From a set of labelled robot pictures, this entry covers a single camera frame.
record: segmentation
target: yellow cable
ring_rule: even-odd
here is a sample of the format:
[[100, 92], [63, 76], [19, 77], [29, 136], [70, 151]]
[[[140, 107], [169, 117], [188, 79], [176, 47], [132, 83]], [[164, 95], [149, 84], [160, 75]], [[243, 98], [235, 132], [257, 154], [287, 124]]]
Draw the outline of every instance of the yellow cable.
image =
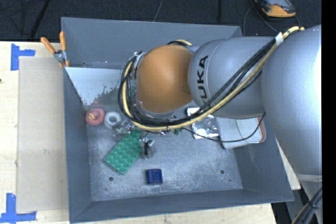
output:
[[[299, 28], [298, 26], [295, 26], [295, 27], [292, 27], [292, 28], [288, 29], [282, 35], [283, 40], [285, 40], [292, 32], [297, 31], [297, 30], [304, 30], [304, 28]], [[271, 49], [265, 54], [265, 56], [257, 64], [255, 69], [228, 96], [226, 96], [225, 98], [220, 100], [217, 104], [215, 104], [212, 108], [208, 109], [202, 115], [200, 115], [200, 116], [198, 116], [198, 117], [196, 117], [196, 118], [194, 118], [190, 121], [184, 122], [184, 123], [180, 123], [180, 124], [176, 124], [176, 125], [168, 125], [168, 126], [155, 126], [155, 127], [153, 127], [153, 126], [146, 126], [146, 125], [140, 124], [140, 123], [135, 122], [135, 121], [132, 121], [132, 123], [135, 126], [139, 127], [140, 129], [150, 131], [150, 132], [157, 132], [157, 131], [164, 131], [164, 130], [179, 129], [179, 128], [189, 126], [189, 125], [191, 125], [191, 124], [193, 124], [197, 121], [200, 121], [200, 120], [204, 119], [205, 117], [209, 116], [210, 114], [214, 113], [219, 108], [224, 106], [233, 97], [235, 97], [239, 93], [239, 91], [248, 83], [248, 81], [263, 67], [263, 65], [266, 62], [266, 60], [268, 59], [268, 57], [272, 54], [272, 52], [276, 49], [277, 46], [278, 46], [277, 43], [274, 43], [274, 45], [271, 47]], [[131, 65], [132, 65], [132, 63], [129, 63], [129, 65], [126, 67], [125, 76], [129, 72], [129, 70], [131, 68]], [[125, 82], [122, 85], [122, 104], [123, 104], [123, 108], [124, 108], [126, 114], [128, 116], [132, 116], [129, 109], [128, 109], [128, 106], [127, 106], [126, 84], [125, 84]]]

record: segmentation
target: electronic device on floor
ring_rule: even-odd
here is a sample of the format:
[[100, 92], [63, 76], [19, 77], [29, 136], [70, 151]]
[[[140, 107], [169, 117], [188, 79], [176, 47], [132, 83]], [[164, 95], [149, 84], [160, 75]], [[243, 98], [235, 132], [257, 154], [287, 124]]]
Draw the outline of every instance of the electronic device on floor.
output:
[[296, 14], [290, 0], [253, 0], [256, 8], [267, 18], [289, 18]]

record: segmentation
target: wooden table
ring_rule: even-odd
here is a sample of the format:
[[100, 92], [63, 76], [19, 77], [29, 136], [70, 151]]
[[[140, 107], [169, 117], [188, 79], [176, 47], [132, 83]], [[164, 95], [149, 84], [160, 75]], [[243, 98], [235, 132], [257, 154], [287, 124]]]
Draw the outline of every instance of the wooden table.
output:
[[[20, 50], [33, 49], [34, 57], [50, 58], [56, 61], [51, 53], [39, 42], [11, 42], [0, 41], [0, 213], [5, 211], [6, 193], [17, 194], [17, 142], [18, 142], [18, 93], [19, 71], [11, 71], [11, 45], [20, 47]], [[60, 49], [59, 43], [53, 43]], [[299, 189], [290, 165], [283, 156], [285, 168], [292, 189]], [[53, 209], [37, 211], [38, 223], [68, 223], [68, 210]], [[99, 223], [276, 223], [271, 204], [239, 206], [223, 209], [202, 210], [179, 214], [139, 217], [101, 221]]]

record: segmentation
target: green lego plate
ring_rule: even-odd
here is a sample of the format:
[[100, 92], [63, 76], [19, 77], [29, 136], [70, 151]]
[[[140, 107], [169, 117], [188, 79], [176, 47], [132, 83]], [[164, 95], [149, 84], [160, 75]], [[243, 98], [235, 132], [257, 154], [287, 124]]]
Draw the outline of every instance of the green lego plate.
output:
[[142, 152], [139, 139], [140, 131], [137, 129], [125, 135], [105, 158], [105, 162], [120, 174], [125, 174]]

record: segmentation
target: blue block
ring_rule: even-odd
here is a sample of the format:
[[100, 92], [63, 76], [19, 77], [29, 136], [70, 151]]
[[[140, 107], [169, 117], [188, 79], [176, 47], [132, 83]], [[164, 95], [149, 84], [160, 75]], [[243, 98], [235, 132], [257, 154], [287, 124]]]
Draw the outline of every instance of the blue block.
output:
[[156, 185], [162, 184], [162, 171], [161, 169], [148, 169], [146, 170], [147, 184]]
[[17, 221], [30, 221], [36, 219], [36, 212], [17, 214], [16, 196], [11, 193], [6, 194], [6, 212], [1, 213], [0, 223], [16, 224]]
[[20, 50], [20, 47], [12, 43], [12, 56], [10, 63], [10, 70], [19, 69], [19, 56], [34, 56], [35, 50]]

